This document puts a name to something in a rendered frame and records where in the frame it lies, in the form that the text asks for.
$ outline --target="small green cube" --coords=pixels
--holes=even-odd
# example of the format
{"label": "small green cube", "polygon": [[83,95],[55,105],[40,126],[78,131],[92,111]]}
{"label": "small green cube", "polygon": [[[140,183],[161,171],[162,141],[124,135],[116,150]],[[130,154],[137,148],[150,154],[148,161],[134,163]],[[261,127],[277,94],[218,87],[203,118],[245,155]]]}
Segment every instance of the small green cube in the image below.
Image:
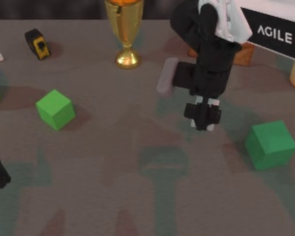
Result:
{"label": "small green cube", "polygon": [[295,141],[281,120],[252,126],[245,146],[256,170],[286,165],[295,152]]}
{"label": "small green cube", "polygon": [[75,117],[71,100],[57,90],[40,99],[36,108],[40,118],[55,130],[60,130]]}

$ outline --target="large green cube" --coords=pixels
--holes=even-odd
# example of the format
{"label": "large green cube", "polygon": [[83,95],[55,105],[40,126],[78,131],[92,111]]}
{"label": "large green cube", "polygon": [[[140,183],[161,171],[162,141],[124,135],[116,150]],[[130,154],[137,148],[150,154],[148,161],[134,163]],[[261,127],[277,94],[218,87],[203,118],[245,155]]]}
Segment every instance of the large green cube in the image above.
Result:
{"label": "large green cube", "polygon": [[281,120],[252,126],[245,146],[256,170],[283,166],[295,152],[295,141]]}
{"label": "large green cube", "polygon": [[75,117],[71,100],[57,90],[40,99],[36,108],[40,118],[55,130],[60,130]]}

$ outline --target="brown wooden block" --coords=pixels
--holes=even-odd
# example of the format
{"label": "brown wooden block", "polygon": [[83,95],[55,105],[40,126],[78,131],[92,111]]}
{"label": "brown wooden block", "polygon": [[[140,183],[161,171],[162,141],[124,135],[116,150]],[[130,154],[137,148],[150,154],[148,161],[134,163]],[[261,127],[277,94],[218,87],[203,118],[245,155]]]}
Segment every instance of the brown wooden block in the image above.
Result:
{"label": "brown wooden block", "polygon": [[[254,53],[255,46],[250,43],[244,43],[241,45],[242,49],[236,53],[234,58],[234,64],[235,65],[243,65],[243,66],[249,66],[250,60],[252,58],[252,55]],[[188,49],[188,56],[195,58],[197,56],[197,53],[193,51],[191,48]]]}

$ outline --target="trophy stem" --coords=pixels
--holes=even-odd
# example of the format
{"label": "trophy stem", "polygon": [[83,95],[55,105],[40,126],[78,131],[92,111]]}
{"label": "trophy stem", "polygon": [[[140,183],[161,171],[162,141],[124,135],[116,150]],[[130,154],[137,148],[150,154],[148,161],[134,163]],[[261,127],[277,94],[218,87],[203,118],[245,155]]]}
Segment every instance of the trophy stem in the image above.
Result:
{"label": "trophy stem", "polygon": [[140,57],[131,47],[123,47],[116,56],[116,65],[121,69],[132,69],[139,64]]}

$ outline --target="green block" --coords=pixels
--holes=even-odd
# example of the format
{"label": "green block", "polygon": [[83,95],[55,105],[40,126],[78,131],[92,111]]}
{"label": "green block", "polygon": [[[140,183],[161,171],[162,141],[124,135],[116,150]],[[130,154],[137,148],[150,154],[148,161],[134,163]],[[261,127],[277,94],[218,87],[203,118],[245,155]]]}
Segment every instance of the green block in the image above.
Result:
{"label": "green block", "polygon": [[36,108],[40,118],[55,130],[60,130],[75,117],[71,100],[57,90],[40,99]]}
{"label": "green block", "polygon": [[288,164],[295,152],[295,141],[279,120],[252,126],[245,147],[256,170],[265,170]]}

